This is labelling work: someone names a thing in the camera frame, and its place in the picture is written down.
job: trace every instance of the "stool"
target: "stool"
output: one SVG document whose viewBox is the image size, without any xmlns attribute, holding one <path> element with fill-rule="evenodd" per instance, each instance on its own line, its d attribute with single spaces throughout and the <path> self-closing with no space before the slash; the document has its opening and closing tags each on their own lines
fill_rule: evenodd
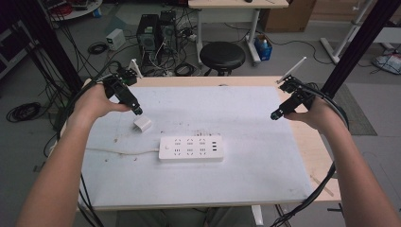
<svg viewBox="0 0 401 227">
<path fill-rule="evenodd" d="M 245 62 L 245 52 L 236 44 L 213 42 L 205 45 L 200 51 L 200 60 L 209 67 L 205 76 L 209 76 L 212 69 L 217 70 L 219 76 L 224 76 L 225 72 L 230 76 L 233 69 Z"/>
</svg>

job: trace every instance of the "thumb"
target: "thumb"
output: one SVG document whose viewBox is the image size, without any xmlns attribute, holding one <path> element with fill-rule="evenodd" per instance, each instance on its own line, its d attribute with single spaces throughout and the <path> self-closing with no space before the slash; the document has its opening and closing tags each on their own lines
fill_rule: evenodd
<svg viewBox="0 0 401 227">
<path fill-rule="evenodd" d="M 131 108 L 125 104 L 112 103 L 111 107 L 112 111 L 117 111 L 117 112 L 127 112 L 131 110 Z"/>
<path fill-rule="evenodd" d="M 292 121 L 304 121 L 305 113 L 289 113 L 285 114 L 284 118 Z"/>
</svg>

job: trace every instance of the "small white box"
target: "small white box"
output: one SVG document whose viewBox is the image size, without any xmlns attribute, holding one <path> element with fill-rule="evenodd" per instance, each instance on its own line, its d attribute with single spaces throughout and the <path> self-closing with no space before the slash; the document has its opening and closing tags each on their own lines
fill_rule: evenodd
<svg viewBox="0 0 401 227">
<path fill-rule="evenodd" d="M 106 36 L 106 40 L 111 50 L 117 50 L 126 42 L 123 30 L 118 28 Z"/>
</svg>

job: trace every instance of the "table leg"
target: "table leg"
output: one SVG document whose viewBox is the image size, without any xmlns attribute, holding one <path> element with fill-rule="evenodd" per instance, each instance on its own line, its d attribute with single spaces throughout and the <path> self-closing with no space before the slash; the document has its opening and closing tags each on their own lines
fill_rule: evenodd
<svg viewBox="0 0 401 227">
<path fill-rule="evenodd" d="M 203 48 L 203 45 L 201 43 L 201 9 L 198 9 L 197 17 L 198 17 L 198 26 L 197 26 L 197 56 L 198 56 L 198 64 L 199 65 L 203 65 L 203 63 L 201 62 L 201 58 L 200 58 L 200 52 L 201 52 L 201 49 Z"/>
<path fill-rule="evenodd" d="M 260 205 L 253 205 L 252 212 L 254 217 L 254 222 L 256 223 L 257 227 L 263 227 L 263 217 L 262 217 L 262 208 Z"/>
<path fill-rule="evenodd" d="M 259 18 L 259 12 L 260 12 L 260 9 L 254 10 L 250 35 L 247 36 L 247 45 L 251 51 L 251 56 L 253 58 L 253 65 L 256 65 L 257 63 L 261 62 L 259 55 L 257 54 L 256 48 L 254 47 L 254 44 L 253 44 L 254 33 L 256 31 L 256 26 L 257 26 L 257 19 Z"/>
</svg>

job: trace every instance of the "white power strip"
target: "white power strip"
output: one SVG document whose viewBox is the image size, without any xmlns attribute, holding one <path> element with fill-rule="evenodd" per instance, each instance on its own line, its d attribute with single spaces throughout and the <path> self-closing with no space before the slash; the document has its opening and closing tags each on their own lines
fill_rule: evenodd
<svg viewBox="0 0 401 227">
<path fill-rule="evenodd" d="M 162 137 L 160 140 L 159 159 L 170 162 L 222 161 L 223 145 L 221 136 Z"/>
</svg>

